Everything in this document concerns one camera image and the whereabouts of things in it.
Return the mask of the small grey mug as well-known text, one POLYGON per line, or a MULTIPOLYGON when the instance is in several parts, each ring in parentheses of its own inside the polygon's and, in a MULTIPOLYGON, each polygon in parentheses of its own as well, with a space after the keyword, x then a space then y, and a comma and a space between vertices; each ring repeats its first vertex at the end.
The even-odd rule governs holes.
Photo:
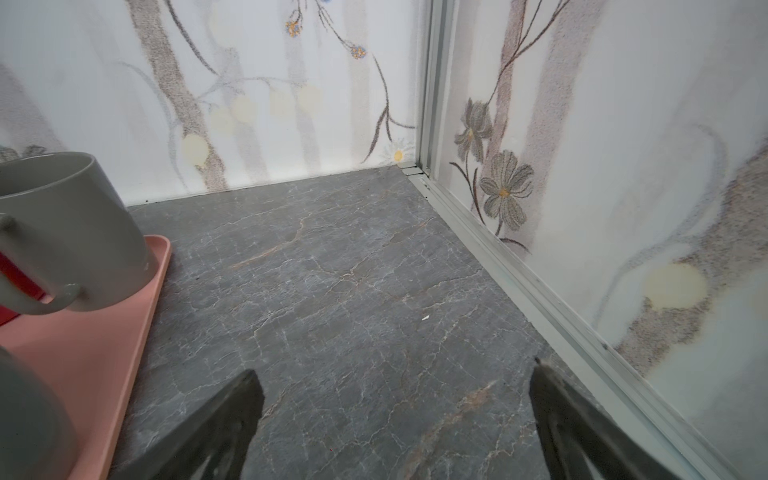
POLYGON ((53 391, 1 351, 1 477, 66 479, 77 458, 72 422, 53 391))

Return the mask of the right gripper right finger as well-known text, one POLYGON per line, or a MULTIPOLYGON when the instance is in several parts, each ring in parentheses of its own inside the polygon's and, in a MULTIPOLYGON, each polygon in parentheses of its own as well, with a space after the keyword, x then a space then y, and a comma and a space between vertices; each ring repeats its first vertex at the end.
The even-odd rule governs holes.
POLYGON ((552 479, 677 477, 540 359, 529 397, 552 479))

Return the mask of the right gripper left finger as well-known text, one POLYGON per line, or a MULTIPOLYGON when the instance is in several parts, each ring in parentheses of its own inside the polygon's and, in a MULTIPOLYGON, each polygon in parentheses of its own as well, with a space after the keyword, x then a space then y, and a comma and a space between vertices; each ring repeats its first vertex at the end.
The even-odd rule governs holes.
POLYGON ((245 370, 114 479, 238 479, 262 418, 265 395, 245 370))

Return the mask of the red mug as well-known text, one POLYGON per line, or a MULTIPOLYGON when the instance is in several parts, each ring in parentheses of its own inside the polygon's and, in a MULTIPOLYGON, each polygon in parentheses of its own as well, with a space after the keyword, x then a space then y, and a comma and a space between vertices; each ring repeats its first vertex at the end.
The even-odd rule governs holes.
POLYGON ((1 255, 1 324, 5 325, 20 315, 28 315, 28 308, 40 304, 47 293, 8 257, 1 255))

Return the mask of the pink rectangular tray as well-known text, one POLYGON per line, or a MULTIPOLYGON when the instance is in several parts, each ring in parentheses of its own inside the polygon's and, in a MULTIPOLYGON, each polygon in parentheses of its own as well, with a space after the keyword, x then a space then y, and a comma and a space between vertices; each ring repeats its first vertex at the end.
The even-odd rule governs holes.
POLYGON ((77 437, 73 479, 108 476, 161 287, 171 258, 168 238, 146 243, 158 270, 133 296, 92 312, 22 315, 1 328, 1 345, 59 398, 77 437))

